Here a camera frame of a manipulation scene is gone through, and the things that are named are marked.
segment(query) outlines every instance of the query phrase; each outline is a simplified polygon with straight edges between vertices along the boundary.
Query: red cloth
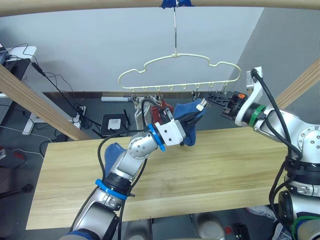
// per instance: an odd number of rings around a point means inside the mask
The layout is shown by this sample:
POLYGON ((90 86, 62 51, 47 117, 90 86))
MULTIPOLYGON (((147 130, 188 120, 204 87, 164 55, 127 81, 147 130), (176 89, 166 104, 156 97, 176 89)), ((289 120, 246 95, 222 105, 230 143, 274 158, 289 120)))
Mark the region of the red cloth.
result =
MULTIPOLYGON (((162 100, 162 103, 161 103, 161 106, 160 106, 162 109, 164 109, 165 107, 169 107, 170 109, 170 112, 171 114, 174 113, 174 108, 169 105, 168 103, 165 102, 165 100, 162 100)), ((162 121, 161 121, 161 118, 159 116, 159 110, 156 106, 152 106, 151 107, 151 113, 152 113, 152 123, 155 124, 155 123, 160 123, 160 124, 163 124, 162 121)))

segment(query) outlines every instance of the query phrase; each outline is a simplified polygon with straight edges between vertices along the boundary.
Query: blue tape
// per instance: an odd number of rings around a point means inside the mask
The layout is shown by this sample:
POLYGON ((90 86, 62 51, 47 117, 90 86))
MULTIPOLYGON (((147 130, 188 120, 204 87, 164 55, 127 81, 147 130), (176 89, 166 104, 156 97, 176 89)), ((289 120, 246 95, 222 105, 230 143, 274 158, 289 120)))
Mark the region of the blue tape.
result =
MULTIPOLYGON (((178 0, 178 7, 194 7, 191 0, 178 0)), ((177 7, 176 0, 163 0, 161 7, 165 8, 174 8, 177 7)))
POLYGON ((103 191, 107 192, 108 194, 115 196, 118 199, 126 200, 128 196, 118 193, 116 191, 112 191, 110 188, 107 188, 100 179, 95 180, 95 184, 97 184, 103 191))
POLYGON ((162 152, 164 152, 166 150, 165 146, 163 145, 163 143, 161 142, 158 134, 156 133, 156 130, 154 129, 154 127, 152 126, 152 124, 148 124, 149 130, 152 133, 152 135, 154 136, 154 139, 156 141, 156 143, 159 145, 159 148, 162 150, 162 152))

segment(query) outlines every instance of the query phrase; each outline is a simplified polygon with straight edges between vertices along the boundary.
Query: wooden beam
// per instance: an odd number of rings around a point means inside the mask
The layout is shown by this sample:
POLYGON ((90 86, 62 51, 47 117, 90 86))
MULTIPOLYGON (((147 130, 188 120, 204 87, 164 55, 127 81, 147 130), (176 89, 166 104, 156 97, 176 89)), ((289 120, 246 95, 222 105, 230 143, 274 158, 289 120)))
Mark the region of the wooden beam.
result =
POLYGON ((320 81, 320 58, 314 61, 286 90, 277 98, 279 108, 285 109, 293 101, 320 81))
POLYGON ((2 65, 0 65, 0 91, 69 138, 73 140, 91 139, 60 113, 56 112, 55 109, 36 95, 24 83, 19 81, 2 65))
MULTIPOLYGON (((83 9, 160 7, 162 0, 1 0, 0 17, 83 9)), ((191 0, 198 7, 270 7, 320 10, 319 0, 191 0)))

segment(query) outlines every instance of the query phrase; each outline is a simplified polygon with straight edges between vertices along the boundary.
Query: green ring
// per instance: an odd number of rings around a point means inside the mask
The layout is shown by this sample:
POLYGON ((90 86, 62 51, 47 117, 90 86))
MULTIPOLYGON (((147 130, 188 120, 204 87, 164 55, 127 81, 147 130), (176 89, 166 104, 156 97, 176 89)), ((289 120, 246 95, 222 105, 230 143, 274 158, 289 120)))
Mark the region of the green ring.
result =
POLYGON ((255 109, 254 113, 252 114, 252 116, 250 118, 250 122, 249 122, 249 126, 250 127, 254 126, 255 121, 257 120, 257 117, 258 117, 259 113, 265 108, 266 108, 265 105, 260 105, 255 109))

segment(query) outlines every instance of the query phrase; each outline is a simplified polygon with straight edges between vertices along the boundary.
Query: white wall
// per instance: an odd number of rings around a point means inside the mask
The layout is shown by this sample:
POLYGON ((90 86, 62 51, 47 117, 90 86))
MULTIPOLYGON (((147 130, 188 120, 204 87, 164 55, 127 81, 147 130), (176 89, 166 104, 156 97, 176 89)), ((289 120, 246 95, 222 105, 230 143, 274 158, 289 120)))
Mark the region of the white wall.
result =
MULTIPOLYGON (((178 51, 206 55, 212 63, 236 63, 262 10, 178 8, 178 51)), ((169 8, 48 12, 0 18, 0 41, 8 48, 24 42, 36 46, 42 69, 62 74, 75 91, 123 91, 117 82, 122 72, 174 52, 173 26, 169 8)), ((185 57, 155 63, 149 70, 123 80, 128 86, 228 80, 233 68, 211 69, 205 60, 185 57)), ((38 74, 31 81, 38 90, 55 91, 38 74)), ((59 87, 69 91, 62 81, 59 87)))

